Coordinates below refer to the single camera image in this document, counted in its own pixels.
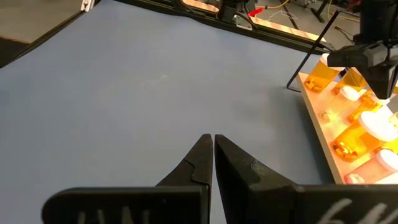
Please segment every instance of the orange plastic cup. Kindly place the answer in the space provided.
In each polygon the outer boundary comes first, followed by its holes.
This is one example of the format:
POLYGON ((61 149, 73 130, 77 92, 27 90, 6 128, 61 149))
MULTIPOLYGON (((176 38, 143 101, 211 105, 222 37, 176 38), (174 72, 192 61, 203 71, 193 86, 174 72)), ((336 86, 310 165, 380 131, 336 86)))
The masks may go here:
POLYGON ((315 93, 320 93, 344 68, 328 67, 329 54, 323 54, 304 85, 315 93))
POLYGON ((333 140, 331 148, 340 159, 353 162, 396 138, 398 132, 386 118, 365 111, 333 140))
POLYGON ((366 90, 366 92, 364 92, 364 94, 362 94, 361 97, 359 97, 359 100, 361 102, 364 102, 365 100, 367 100, 371 95, 372 95, 373 91, 372 90, 366 90))
MULTIPOLYGON (((394 125, 395 129, 398 131, 398 112, 394 113, 389 119, 388 122, 390 122, 392 125, 394 125)), ((398 138, 391 141, 391 142, 386 142, 384 143, 381 147, 373 150, 373 153, 378 153, 382 149, 387 149, 392 151, 393 153, 398 154, 398 138)))
POLYGON ((383 149, 345 176, 347 184, 374 184, 398 172, 398 155, 383 149))
POLYGON ((348 115, 347 120, 352 123, 358 119, 358 116, 363 111, 376 112, 389 102, 390 99, 380 100, 374 93, 371 93, 369 98, 365 98, 364 101, 350 115, 348 115))
POLYGON ((394 89, 392 90, 393 94, 398 94, 398 83, 396 84, 396 86, 394 87, 394 89))
POLYGON ((340 88, 343 86, 349 86, 356 91, 362 90, 366 86, 366 81, 356 68, 350 68, 348 72, 341 78, 336 86, 331 89, 334 95, 337 95, 340 88))

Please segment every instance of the light blue tabletop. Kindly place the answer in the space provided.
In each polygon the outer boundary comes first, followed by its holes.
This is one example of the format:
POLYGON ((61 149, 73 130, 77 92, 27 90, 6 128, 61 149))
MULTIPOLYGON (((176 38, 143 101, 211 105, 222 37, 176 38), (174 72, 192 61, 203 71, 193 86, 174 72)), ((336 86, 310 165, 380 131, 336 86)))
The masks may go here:
MULTIPOLYGON (((297 183, 333 182, 300 93, 285 88, 304 56, 102 1, 0 70, 0 223, 41 223, 70 187, 153 186, 203 133, 297 183)), ((211 223, 225 223, 215 174, 211 223)))

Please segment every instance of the wooden board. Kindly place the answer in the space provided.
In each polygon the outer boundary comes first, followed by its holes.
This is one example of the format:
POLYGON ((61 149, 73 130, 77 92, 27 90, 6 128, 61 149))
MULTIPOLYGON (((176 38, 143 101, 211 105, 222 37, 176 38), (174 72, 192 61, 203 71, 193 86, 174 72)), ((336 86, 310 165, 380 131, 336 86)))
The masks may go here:
MULTIPOLYGON (((203 2, 199 2, 199 1, 195 1, 195 0, 182 0, 185 4, 198 8, 198 9, 203 9, 206 11, 210 11, 210 12, 218 12, 218 8, 215 6, 212 6, 211 4, 206 4, 203 2)), ((253 23, 261 25, 261 26, 265 26, 268 28, 273 28, 273 29, 277 29, 286 33, 290 33, 293 35, 297 35, 300 37, 304 37, 307 39, 311 39, 311 40, 317 40, 319 35, 316 34, 311 34, 309 32, 305 32, 302 30, 298 30, 298 29, 294 29, 294 28, 290 28, 284 25, 280 25, 277 24, 275 22, 270 22, 270 21, 266 21, 264 19, 260 19, 257 17, 251 17, 251 20, 253 21, 253 23)))
MULTIPOLYGON (((304 98, 305 106, 310 114, 335 182, 337 184, 345 184, 344 176, 368 161, 372 155, 369 153, 354 162, 345 162, 337 157, 337 155, 331 150, 330 143, 332 140, 334 140, 337 135, 339 135, 349 125, 349 123, 341 117, 330 123, 325 123, 318 117, 321 110, 319 105, 322 100, 320 99, 327 99, 329 97, 328 95, 331 95, 331 89, 336 85, 336 82, 331 82, 321 93, 314 93, 308 90, 303 84, 307 77, 307 74, 299 73, 296 78, 304 98)), ((390 116, 392 114, 388 107, 384 107, 382 110, 379 110, 378 113, 385 114, 383 116, 390 116)))

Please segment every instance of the white object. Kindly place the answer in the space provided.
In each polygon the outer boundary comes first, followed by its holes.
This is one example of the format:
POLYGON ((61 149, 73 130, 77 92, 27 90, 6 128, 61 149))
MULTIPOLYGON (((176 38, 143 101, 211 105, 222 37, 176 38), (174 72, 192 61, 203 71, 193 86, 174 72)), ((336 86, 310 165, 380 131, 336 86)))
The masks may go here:
POLYGON ((358 174, 348 174, 346 176, 348 184, 364 184, 365 180, 358 174))
POLYGON ((388 103, 390 103, 390 99, 386 99, 386 100, 380 100, 376 94, 371 93, 370 98, 377 104, 379 105, 387 105, 388 103))
POLYGON ((359 97, 361 96, 358 91, 356 91, 354 88, 349 87, 349 86, 343 86, 340 88, 340 93, 347 98, 348 100, 351 101, 357 101, 359 97))
POLYGON ((359 91, 359 94, 362 96, 364 93, 366 93, 366 91, 367 91, 367 90, 362 89, 362 90, 359 91))
POLYGON ((364 111, 358 121, 369 134, 384 142, 391 142, 398 138, 398 132, 394 125, 376 113, 364 111))
MULTIPOLYGON (((325 53, 325 54, 322 54, 321 58, 319 59, 327 67, 329 67, 329 65, 328 65, 328 57, 329 57, 329 54, 325 53)), ((345 67, 329 67, 329 68, 341 72, 341 71, 344 70, 345 67)))
POLYGON ((376 155, 376 159, 387 170, 393 173, 398 172, 398 155, 394 152, 383 149, 376 155))
POLYGON ((390 110, 390 108, 387 105, 382 106, 380 109, 376 111, 376 113, 379 116, 382 116, 383 118, 389 118, 393 115, 393 112, 390 110))
POLYGON ((80 10, 88 12, 90 9, 94 7, 94 2, 95 0, 83 0, 80 6, 80 10))

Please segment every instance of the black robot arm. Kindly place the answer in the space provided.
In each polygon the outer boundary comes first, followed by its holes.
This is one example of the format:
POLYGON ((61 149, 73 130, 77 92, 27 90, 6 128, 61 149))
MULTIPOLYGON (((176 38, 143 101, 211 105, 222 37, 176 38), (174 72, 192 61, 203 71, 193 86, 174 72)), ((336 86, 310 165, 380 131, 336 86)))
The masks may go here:
POLYGON ((360 33, 355 45, 328 57, 331 67, 356 67, 380 99, 389 98, 397 82, 398 0, 361 1, 360 33))

